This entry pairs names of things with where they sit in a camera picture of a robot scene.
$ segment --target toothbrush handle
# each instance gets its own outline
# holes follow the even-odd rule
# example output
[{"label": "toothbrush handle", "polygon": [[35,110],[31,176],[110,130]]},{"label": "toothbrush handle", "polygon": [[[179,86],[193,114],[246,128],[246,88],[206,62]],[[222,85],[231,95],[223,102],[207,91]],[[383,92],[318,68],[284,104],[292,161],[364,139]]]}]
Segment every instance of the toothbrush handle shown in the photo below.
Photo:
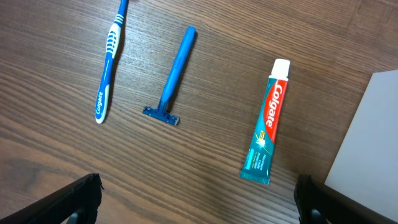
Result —
[{"label": "toothbrush handle", "polygon": [[193,41],[195,40],[196,30],[194,27],[188,27],[185,32],[184,38],[180,49],[178,50],[177,56],[175,57],[173,67],[170,71],[170,75],[167,79],[166,85],[163,89],[161,102],[168,102],[170,97],[173,95],[174,88],[177,85],[178,78],[180,77],[181,71],[184,68],[185,61],[187,60],[188,54],[191,51]]},{"label": "toothbrush handle", "polygon": [[101,124],[106,116],[113,60],[114,56],[116,55],[116,51],[118,50],[122,24],[123,16],[118,14],[109,30],[108,39],[106,40],[105,67],[102,74],[101,83],[99,84],[97,98],[95,102],[95,120],[98,124]]}]

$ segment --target black object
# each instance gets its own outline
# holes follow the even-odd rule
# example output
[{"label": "black object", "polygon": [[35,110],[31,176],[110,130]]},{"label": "black object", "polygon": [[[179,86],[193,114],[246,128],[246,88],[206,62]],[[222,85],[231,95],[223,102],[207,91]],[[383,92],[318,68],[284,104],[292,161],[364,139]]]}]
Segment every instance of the black object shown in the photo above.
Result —
[{"label": "black object", "polygon": [[308,175],[298,178],[294,200],[301,224],[397,224]]},{"label": "black object", "polygon": [[0,220],[2,224],[94,224],[102,199],[99,174],[88,174]]}]

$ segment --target toothpaste tube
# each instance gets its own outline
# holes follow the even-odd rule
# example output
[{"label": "toothpaste tube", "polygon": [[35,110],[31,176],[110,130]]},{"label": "toothpaste tube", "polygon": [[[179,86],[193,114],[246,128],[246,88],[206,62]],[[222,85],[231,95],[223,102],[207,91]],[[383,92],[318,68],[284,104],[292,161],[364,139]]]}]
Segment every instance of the toothpaste tube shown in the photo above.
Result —
[{"label": "toothpaste tube", "polygon": [[241,178],[269,184],[276,129],[285,97],[289,67],[289,60],[275,60]]}]

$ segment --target colgate logo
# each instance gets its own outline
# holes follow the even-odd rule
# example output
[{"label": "colgate logo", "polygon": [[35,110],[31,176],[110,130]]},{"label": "colgate logo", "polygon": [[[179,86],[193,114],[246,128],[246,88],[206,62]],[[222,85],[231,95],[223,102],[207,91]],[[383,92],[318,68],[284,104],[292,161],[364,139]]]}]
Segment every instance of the colgate logo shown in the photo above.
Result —
[{"label": "colgate logo", "polygon": [[279,120],[281,102],[284,100],[287,81],[277,80],[269,90],[264,106],[264,121],[267,133],[272,142],[275,142],[276,127]]},{"label": "colgate logo", "polygon": [[100,112],[101,112],[101,106],[102,106],[102,92],[100,92],[99,94],[98,94],[98,103],[97,103],[97,110],[96,110],[96,113],[97,114],[100,114]]}]

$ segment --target razor head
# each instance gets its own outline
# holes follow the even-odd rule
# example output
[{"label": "razor head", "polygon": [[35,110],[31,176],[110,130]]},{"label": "razor head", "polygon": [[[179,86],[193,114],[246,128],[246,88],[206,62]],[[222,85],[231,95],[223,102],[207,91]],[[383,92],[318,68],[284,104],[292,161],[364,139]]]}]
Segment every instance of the razor head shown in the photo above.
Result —
[{"label": "razor head", "polygon": [[167,124],[171,125],[177,125],[178,121],[180,118],[178,116],[173,116],[170,115],[169,113],[163,113],[159,111],[158,109],[153,109],[150,108],[149,106],[146,106],[144,110],[142,111],[143,114],[146,114],[148,116],[151,116],[153,118],[159,119],[163,122],[166,122]]}]

